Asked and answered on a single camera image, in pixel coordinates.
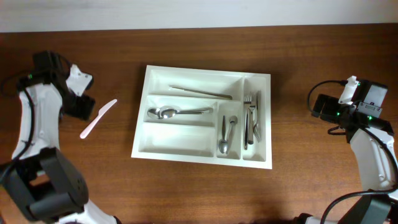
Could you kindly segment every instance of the cutlery tray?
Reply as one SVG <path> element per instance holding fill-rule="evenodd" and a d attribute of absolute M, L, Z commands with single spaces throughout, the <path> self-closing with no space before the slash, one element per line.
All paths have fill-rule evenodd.
<path fill-rule="evenodd" d="M 232 100 L 178 90 L 231 95 Z M 261 90 L 262 141 L 244 149 L 246 114 L 244 95 Z M 212 108 L 211 113 L 176 114 L 153 119 L 149 108 L 171 106 L 176 110 Z M 231 116 L 238 117 L 228 154 L 218 150 L 223 116 L 228 135 Z M 227 166 L 271 169 L 271 76 L 269 74 L 224 72 L 148 65 L 142 90 L 139 115 L 131 157 L 168 161 L 198 162 Z"/>

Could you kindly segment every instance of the fork handle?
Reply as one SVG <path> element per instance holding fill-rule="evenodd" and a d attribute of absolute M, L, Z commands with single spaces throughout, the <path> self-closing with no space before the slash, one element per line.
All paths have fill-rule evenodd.
<path fill-rule="evenodd" d="M 253 111 L 250 110 L 249 128 L 248 128 L 248 144 L 253 144 Z"/>

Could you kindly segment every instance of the wood grain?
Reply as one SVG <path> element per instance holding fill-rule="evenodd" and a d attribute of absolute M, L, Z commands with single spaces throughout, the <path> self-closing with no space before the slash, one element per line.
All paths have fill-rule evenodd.
<path fill-rule="evenodd" d="M 307 93 L 320 81 L 356 75 L 389 85 L 381 117 L 398 127 L 398 24 L 0 34 L 0 78 L 32 68 L 32 54 L 45 49 L 94 75 L 87 94 L 97 101 L 95 111 L 118 99 L 84 140 L 79 134 L 88 123 L 65 117 L 60 147 L 85 176 L 92 201 L 123 223 L 320 216 L 335 198 L 360 190 L 349 144 L 327 135 L 333 125 L 306 109 Z M 146 65 L 270 73 L 273 169 L 130 158 Z M 342 88 L 325 85 L 314 94 L 320 92 L 339 96 Z M 17 98 L 0 102 L 0 162 L 6 162 L 21 107 Z M 6 223 L 24 223 L 4 189 L 0 196 Z M 355 201 L 340 203 L 330 218 Z"/>

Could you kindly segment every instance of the white plastic knife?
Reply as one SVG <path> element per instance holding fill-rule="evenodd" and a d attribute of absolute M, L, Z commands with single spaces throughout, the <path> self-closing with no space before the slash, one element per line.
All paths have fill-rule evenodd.
<path fill-rule="evenodd" d="M 110 107 L 112 107 L 118 100 L 114 99 L 112 101 L 110 101 L 109 103 L 105 104 L 105 106 L 103 106 L 101 109 L 99 109 L 98 111 L 98 116 L 87 126 L 86 129 L 84 129 L 81 133 L 80 133 L 80 138 L 84 139 L 87 137 L 87 135 L 91 132 L 91 130 L 94 128 L 94 126 L 97 124 L 97 122 L 102 118 L 102 116 L 105 114 L 105 112 L 107 112 Z"/>

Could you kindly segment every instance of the brown table surface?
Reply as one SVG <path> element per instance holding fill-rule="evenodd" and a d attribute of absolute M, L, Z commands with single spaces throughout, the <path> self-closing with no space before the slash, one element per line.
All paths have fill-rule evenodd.
<path fill-rule="evenodd" d="M 381 118 L 398 127 L 398 24 L 111 30 L 0 34 L 0 78 L 32 68 L 31 56 L 53 50 L 95 77 L 86 93 L 91 116 L 114 98 L 114 108 L 84 140 L 88 123 L 64 117 L 64 155 L 85 176 L 90 199 L 123 223 L 250 223 L 322 215 L 335 198 L 361 190 L 355 156 L 333 124 L 311 117 L 312 86 L 352 75 L 390 89 Z M 270 73 L 272 170 L 131 158 L 146 65 Z M 340 97 L 329 84 L 318 93 Z M 0 162 L 10 159 L 19 134 L 17 98 L 0 98 Z M 25 223 L 4 189 L 6 223 Z M 341 202 L 329 218 L 357 200 Z"/>

